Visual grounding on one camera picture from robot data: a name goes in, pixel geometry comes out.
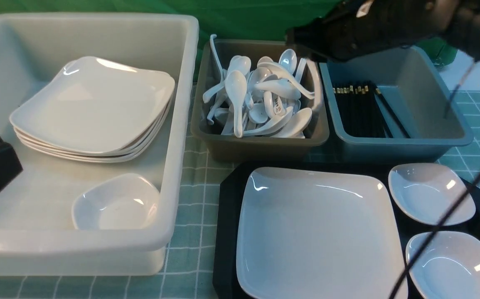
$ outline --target black serving tray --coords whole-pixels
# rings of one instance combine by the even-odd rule
[[[214,255],[214,274],[212,284],[220,299],[249,299],[236,277],[236,238],[240,221],[240,210],[244,197],[244,189],[251,172],[260,167],[279,167],[289,169],[312,170],[316,172],[335,172],[342,174],[361,174],[372,176],[388,187],[388,174],[395,165],[370,164],[324,164],[293,162],[246,162],[236,168],[220,185],[219,211],[217,218],[216,248]],[[471,220],[459,225],[451,225],[443,230],[462,231],[480,240],[480,189],[471,193],[476,214]],[[409,239],[418,233],[431,231],[430,225],[418,223],[405,215],[391,199],[397,228],[401,238],[401,250],[405,256],[405,248]],[[421,299],[411,278],[407,277],[409,299]]]

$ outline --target black cable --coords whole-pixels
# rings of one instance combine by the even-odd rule
[[[437,235],[439,232],[439,229],[447,222],[447,220],[450,218],[450,216],[458,209],[458,207],[463,203],[467,195],[473,191],[474,187],[480,183],[480,173],[477,175],[477,177],[474,179],[474,182],[472,182],[471,185],[468,186],[468,188],[464,191],[462,195],[454,202],[454,204],[448,209],[448,211],[445,213],[445,215],[439,220],[439,223],[435,225],[432,228],[432,233],[429,233],[428,236],[426,237],[426,240],[421,244],[421,246],[417,249],[416,254],[414,255],[413,258],[411,258],[408,262],[406,267],[404,268],[404,271],[401,273],[399,276],[397,283],[393,287],[393,290],[391,291],[391,294],[389,296],[389,299],[394,299],[395,296],[397,295],[397,292],[401,288],[401,285],[403,284],[404,279],[408,276],[409,271],[411,268],[415,265],[419,257],[423,255],[424,250],[426,250],[426,247],[432,242],[434,237]]]

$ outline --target green cloth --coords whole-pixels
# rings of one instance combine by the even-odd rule
[[[210,34],[219,38],[283,40],[287,28],[325,15],[338,0],[0,0],[10,12],[145,12],[193,15],[199,20],[199,49]],[[440,39],[422,43],[434,62],[448,64],[456,50]]]

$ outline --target gray plastic bin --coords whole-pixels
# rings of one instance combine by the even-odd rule
[[[443,118],[450,91],[418,47],[391,49],[347,63],[322,63],[320,72],[338,139],[337,153],[345,162],[433,162],[451,147],[466,146],[473,140],[456,104]],[[344,131],[332,84],[367,80],[378,85],[411,138],[403,138],[378,99],[394,138],[359,138]]]
[[[227,68],[234,55],[244,55],[251,58],[256,68],[256,62],[263,56],[269,56],[278,61],[281,53],[287,49],[282,42],[263,42],[255,40],[215,40],[217,54],[223,68]],[[305,69],[302,79],[304,87],[314,89],[312,76]],[[204,104],[202,95],[210,87],[219,83],[219,71],[211,53],[210,44],[203,51],[199,78],[197,82],[194,110],[192,112],[192,134],[205,142],[213,159],[222,162],[242,162],[250,160],[301,160],[314,146],[324,144],[329,138],[329,123],[325,107],[314,113],[312,121],[305,129],[306,139],[222,136],[218,125],[207,123],[206,116],[214,104],[214,98]],[[312,107],[312,101],[303,97],[302,107]]]

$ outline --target brown plastic tray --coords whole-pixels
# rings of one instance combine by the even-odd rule
[[[257,61],[263,57],[271,57],[278,61],[281,53],[288,49],[283,42],[266,42],[257,40],[215,40],[216,51],[223,68],[228,68],[229,61],[234,55],[242,55],[251,58],[256,68]],[[324,144],[329,138],[329,123],[323,107],[314,113],[312,121],[305,129],[305,139],[295,138],[271,138],[271,137],[246,137],[222,136],[219,125],[209,125],[206,115],[214,104],[204,104],[202,95],[210,87],[219,83],[219,71],[212,56],[210,44],[205,45],[203,50],[199,78],[197,81],[194,110],[192,111],[192,134],[205,142],[213,159],[221,162],[243,162],[251,160],[301,160],[312,147]],[[313,81],[308,68],[305,69],[303,86],[313,90]],[[301,107],[312,107],[307,98],[301,98]]]

